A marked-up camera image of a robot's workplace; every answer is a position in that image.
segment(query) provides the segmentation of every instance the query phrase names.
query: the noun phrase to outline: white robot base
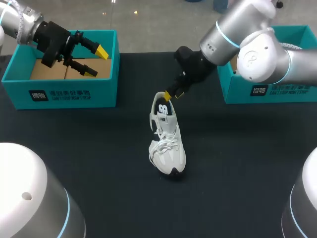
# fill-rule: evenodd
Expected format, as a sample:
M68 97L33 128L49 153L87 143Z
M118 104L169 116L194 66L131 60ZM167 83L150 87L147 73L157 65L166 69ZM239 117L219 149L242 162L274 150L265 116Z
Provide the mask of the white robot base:
M317 237L317 148L307 158L282 215L284 238Z
M85 238L85 219L32 150L0 143L0 237Z

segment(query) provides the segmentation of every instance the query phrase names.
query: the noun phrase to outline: teal cardboard box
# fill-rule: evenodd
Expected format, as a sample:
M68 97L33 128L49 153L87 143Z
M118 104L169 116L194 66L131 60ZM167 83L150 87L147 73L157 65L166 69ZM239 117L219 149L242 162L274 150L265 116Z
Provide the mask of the teal cardboard box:
M309 26L273 26L277 39L303 49L317 48ZM233 73L230 62L217 68L227 104L317 102L317 87L250 83Z
M19 45L2 78L2 84L16 109L115 107L120 62L117 33L115 30L82 31L85 37L100 43L109 54L109 78L30 80L36 59L41 59L43 53L30 46ZM75 59L98 58L80 44L72 55Z

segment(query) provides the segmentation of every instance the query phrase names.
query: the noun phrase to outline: shoe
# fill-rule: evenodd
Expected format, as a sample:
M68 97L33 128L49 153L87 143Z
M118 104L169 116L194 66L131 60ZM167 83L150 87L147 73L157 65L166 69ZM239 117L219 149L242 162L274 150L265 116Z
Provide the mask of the shoe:
M149 147L151 163L162 173L177 175L185 169L186 155L174 107L158 92L152 104L150 126L153 139Z

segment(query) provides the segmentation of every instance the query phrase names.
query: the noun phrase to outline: black table surface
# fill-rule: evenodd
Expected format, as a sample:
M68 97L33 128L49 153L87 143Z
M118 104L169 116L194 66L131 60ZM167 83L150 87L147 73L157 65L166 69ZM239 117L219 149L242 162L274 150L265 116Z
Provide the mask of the black table surface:
M317 146L317 105L226 105L218 76L173 100L186 176L149 162L154 95L172 53L121 54L117 107L16 111L0 86L0 142L35 151L76 200L87 238L281 238L296 177Z

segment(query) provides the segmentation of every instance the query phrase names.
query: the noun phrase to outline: robotic arm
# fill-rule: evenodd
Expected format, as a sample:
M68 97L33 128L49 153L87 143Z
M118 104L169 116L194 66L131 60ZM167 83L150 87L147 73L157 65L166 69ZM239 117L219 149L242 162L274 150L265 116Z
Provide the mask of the robotic arm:
M175 52L183 72L165 99L181 96L236 54L238 71L250 82L317 86L317 67L312 65L317 50L283 48L270 27L275 15L270 0L237 0L203 37L200 51L182 46Z
M45 22L40 12L16 0L0 0L0 28L0 45L3 33L16 38L19 44L37 43L34 46L44 53L42 63L48 67L52 67L56 61L64 60L65 66L72 67L81 75L96 77L97 72L92 68L73 60L71 54L78 43L91 53L105 60L108 58L101 45L83 37L83 32L77 31L72 35L54 22Z

